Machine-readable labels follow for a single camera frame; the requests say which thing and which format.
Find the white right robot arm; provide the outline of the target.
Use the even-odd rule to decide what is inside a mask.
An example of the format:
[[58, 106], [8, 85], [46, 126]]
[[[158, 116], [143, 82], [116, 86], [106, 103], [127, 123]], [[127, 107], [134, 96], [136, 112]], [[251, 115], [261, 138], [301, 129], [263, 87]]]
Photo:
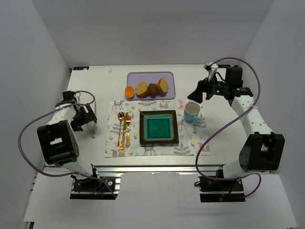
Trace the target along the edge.
[[203, 94], [206, 94], [207, 100], [214, 95], [224, 97], [238, 115], [247, 137], [238, 159], [223, 165], [217, 179], [233, 180], [250, 172], [276, 171], [285, 138], [282, 134], [276, 134], [260, 115], [252, 91], [243, 86], [242, 68], [228, 67], [225, 78], [220, 81], [217, 80], [216, 64], [206, 64], [204, 68], [209, 73], [208, 77], [198, 82], [188, 99], [201, 103]]

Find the silver metal tongs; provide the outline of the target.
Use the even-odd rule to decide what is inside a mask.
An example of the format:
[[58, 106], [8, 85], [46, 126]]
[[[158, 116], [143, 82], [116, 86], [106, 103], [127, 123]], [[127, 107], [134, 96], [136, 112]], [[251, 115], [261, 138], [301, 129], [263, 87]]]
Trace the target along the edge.
[[[93, 113], [96, 115], [96, 100], [94, 99], [94, 102], [90, 105]], [[95, 138], [96, 135], [96, 123], [94, 121], [87, 124], [87, 128], [89, 130], [89, 133], [92, 138]]]

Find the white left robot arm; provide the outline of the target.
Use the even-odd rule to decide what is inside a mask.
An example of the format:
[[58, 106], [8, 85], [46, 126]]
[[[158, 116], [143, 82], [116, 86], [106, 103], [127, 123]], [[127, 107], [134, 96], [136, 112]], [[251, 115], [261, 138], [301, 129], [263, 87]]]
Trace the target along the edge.
[[97, 176], [93, 165], [80, 156], [79, 146], [74, 136], [75, 132], [83, 131], [84, 125], [89, 126], [93, 123], [93, 128], [89, 132], [92, 137], [95, 137], [96, 102], [82, 104], [80, 101], [82, 93], [85, 91], [63, 92], [63, 100], [56, 104], [51, 120], [37, 129], [45, 162], [70, 170], [77, 180], [85, 179], [83, 175]]

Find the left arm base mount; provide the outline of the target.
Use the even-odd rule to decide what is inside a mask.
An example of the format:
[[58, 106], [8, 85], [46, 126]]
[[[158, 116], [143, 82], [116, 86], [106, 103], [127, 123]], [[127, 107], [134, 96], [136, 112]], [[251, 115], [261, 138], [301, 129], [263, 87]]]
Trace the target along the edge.
[[101, 175], [100, 179], [102, 179], [109, 186], [115, 196], [109, 191], [103, 182], [90, 180], [87, 182], [87, 184], [80, 184], [74, 179], [71, 187], [70, 199], [115, 200], [120, 189], [120, 176], [106, 174]]

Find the orange bread piece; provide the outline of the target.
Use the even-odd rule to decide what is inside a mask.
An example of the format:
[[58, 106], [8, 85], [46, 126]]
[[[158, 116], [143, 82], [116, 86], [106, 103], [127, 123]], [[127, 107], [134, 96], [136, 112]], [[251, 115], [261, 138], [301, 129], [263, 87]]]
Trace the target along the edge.
[[125, 96], [128, 98], [128, 99], [132, 99], [133, 96], [134, 96], [134, 88], [131, 87], [131, 86], [127, 86], [125, 88]]

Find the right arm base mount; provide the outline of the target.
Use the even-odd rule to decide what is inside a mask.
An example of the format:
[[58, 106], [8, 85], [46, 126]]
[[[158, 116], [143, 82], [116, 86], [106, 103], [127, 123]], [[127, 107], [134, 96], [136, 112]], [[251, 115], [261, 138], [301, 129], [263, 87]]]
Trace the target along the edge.
[[245, 202], [244, 187], [241, 180], [218, 181], [198, 177], [194, 183], [200, 190], [202, 203]]

